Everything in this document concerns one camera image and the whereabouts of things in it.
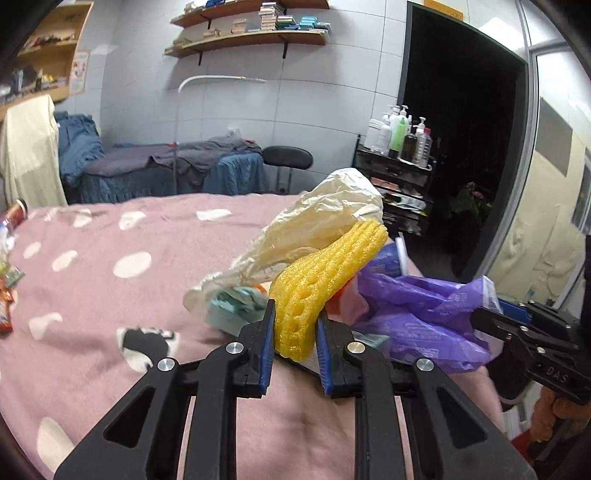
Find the person's right hand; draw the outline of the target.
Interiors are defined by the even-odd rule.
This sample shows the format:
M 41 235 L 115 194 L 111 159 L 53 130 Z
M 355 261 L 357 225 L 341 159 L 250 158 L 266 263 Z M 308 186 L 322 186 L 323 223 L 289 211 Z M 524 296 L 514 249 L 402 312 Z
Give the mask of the person's right hand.
M 570 420 L 566 438 L 579 435 L 590 420 L 590 404 L 578 405 L 565 397 L 558 396 L 547 387 L 541 390 L 536 401 L 531 419 L 530 435 L 534 442 L 547 442 L 553 436 L 553 429 L 558 420 Z

